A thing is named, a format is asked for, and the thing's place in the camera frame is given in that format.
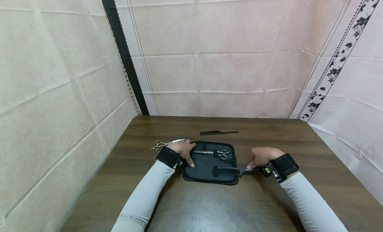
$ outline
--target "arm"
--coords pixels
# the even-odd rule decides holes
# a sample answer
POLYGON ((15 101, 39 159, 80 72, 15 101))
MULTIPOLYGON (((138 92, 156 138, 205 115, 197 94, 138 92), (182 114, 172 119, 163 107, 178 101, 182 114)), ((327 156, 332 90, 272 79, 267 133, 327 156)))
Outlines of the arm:
MULTIPOLYGON (((191 144, 190 140, 186 140, 169 144, 167 147, 178 153, 191 167, 194 167, 190 157, 190 151, 194 146, 195 143, 191 144)), ((172 174, 174 174, 173 168, 161 161, 156 161, 130 195, 111 232, 144 232, 158 196, 172 174)))
MULTIPOLYGON (((264 166, 271 160, 282 156, 284 152, 276 148, 256 147, 251 150, 251 162, 247 166, 251 169, 255 166, 264 166)), ((294 172, 287 176, 281 187, 290 196, 303 227, 310 232, 345 232, 347 229, 328 206, 327 202, 315 190, 312 184, 301 172, 294 172)))
POLYGON ((294 202, 305 230, 312 232, 347 231, 335 212, 301 172, 280 185, 294 202))

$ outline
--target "white arm sleeve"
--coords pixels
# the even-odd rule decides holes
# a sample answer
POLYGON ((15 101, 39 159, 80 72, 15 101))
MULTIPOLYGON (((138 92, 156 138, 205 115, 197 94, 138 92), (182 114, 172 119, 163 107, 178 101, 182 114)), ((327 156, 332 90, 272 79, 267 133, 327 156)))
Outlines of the white arm sleeve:
POLYGON ((294 202, 306 231, 347 231, 327 202, 301 172, 285 180, 280 185, 294 202))
POLYGON ((158 196, 173 173, 174 169, 156 161, 130 195, 112 232, 144 232, 158 196))

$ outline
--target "silver scissors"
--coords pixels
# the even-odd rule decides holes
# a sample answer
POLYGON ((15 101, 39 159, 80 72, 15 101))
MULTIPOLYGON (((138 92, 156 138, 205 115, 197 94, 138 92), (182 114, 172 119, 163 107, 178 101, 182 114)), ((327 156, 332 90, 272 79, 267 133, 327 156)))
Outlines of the silver scissors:
POLYGON ((167 142, 167 143, 163 143, 162 141, 156 141, 154 142, 154 144, 156 144, 155 147, 153 147, 152 149, 150 149, 150 151, 158 151, 159 149, 161 149, 161 147, 164 147, 166 145, 169 145, 170 143, 174 143, 174 142, 179 142, 179 141, 184 141, 185 139, 178 139, 178 140, 175 140, 175 141, 171 141, 171 142, 167 142))
MULTIPOLYGON (((219 158, 221 158, 223 161, 227 159, 226 154, 229 154, 231 151, 227 151, 223 149, 222 151, 217 151, 217 155, 219 158)), ((194 153, 199 153, 199 154, 214 154, 213 151, 194 151, 194 153)))

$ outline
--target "black stripe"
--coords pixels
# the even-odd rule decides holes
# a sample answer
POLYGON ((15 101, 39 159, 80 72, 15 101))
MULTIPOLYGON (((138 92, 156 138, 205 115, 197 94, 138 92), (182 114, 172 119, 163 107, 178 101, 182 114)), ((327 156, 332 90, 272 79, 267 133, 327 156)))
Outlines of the black stripe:
POLYGON ((125 67, 126 73, 128 74, 128 79, 132 86, 134 95, 136 96, 138 105, 143 115, 149 115, 143 91, 141 90, 136 70, 134 70, 134 65, 129 53, 128 45, 126 44, 124 31, 122 30, 121 21, 119 19, 116 9, 116 3, 114 2, 114 0, 102 0, 102 3, 104 5, 106 17, 108 17, 110 27, 112 28, 114 38, 116 39, 116 44, 119 50, 122 63, 125 67))

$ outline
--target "black wrist strap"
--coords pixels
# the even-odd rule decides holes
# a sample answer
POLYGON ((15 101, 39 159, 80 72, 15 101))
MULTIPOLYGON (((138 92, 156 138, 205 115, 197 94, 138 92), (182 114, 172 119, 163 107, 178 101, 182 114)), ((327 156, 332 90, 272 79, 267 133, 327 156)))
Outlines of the black wrist strap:
POLYGON ((168 147, 162 147, 156 160, 163 162, 164 164, 173 169, 176 169, 182 164, 180 155, 168 147))
POLYGON ((286 180, 288 175, 299 169, 299 166, 295 163, 290 154, 284 154, 277 159, 271 160, 270 163, 274 166, 275 171, 279 174, 282 181, 286 180))

